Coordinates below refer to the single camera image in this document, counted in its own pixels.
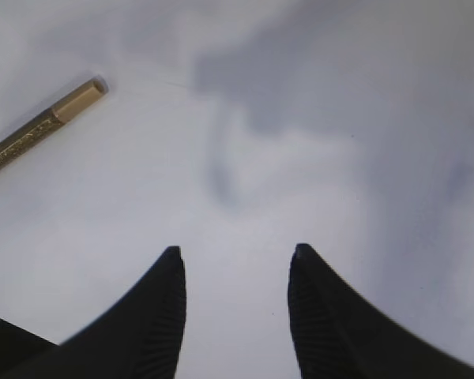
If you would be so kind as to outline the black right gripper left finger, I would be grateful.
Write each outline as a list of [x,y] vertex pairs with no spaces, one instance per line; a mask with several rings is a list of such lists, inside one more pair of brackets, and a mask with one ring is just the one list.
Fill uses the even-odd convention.
[[3,378],[173,378],[186,324],[181,249],[169,246],[108,311]]

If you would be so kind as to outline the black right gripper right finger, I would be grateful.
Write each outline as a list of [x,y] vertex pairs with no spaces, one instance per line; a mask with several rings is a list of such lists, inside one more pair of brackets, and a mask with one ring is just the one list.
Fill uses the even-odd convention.
[[288,279],[289,324],[303,378],[474,378],[350,287],[308,244]]

